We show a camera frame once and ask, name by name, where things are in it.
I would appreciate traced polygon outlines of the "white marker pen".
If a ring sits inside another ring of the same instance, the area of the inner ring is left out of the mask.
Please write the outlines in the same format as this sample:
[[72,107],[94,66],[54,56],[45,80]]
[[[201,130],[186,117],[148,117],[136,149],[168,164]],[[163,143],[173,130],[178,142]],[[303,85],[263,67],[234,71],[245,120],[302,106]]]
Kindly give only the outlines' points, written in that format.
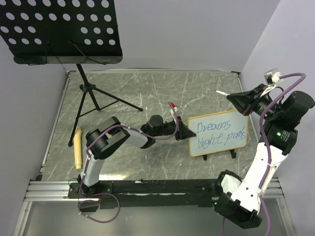
[[224,96],[228,96],[229,95],[229,93],[226,93],[226,92],[223,92],[223,91],[220,91],[220,90],[216,90],[216,92],[218,94],[221,94],[221,95],[224,95]]

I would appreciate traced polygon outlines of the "yellow framed small whiteboard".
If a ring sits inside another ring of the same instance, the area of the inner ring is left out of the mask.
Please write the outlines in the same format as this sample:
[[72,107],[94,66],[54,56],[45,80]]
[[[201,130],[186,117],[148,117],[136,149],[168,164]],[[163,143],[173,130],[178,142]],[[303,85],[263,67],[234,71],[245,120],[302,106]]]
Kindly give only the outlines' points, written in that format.
[[190,117],[188,128],[191,157],[243,148],[248,143],[249,118],[237,110]]

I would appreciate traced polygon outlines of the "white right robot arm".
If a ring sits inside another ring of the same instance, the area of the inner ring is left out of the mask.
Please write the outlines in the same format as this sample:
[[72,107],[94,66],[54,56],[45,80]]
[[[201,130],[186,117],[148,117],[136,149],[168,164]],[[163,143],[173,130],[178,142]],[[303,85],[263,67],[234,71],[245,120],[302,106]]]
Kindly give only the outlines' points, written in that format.
[[222,171],[215,183],[219,198],[215,212],[242,229],[258,227],[258,215],[266,205],[266,189],[278,167],[286,160],[296,144],[296,126],[306,112],[314,107],[314,99],[305,92],[294,91],[284,101],[273,101],[260,84],[247,92],[227,95],[238,112],[247,116],[252,112],[265,121],[261,130],[254,160],[244,178],[229,170]]

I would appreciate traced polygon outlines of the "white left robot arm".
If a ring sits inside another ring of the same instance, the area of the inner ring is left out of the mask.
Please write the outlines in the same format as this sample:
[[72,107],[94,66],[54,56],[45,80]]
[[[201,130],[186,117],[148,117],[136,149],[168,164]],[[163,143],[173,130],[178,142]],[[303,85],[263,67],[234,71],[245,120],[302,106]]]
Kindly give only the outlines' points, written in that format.
[[80,194],[87,198],[96,194],[104,160],[123,144],[147,149],[157,140],[172,137],[179,141],[196,137],[196,133],[183,123],[180,116],[167,122],[162,116],[153,115],[140,129],[123,125],[117,117],[109,118],[86,135],[87,158],[78,177]]

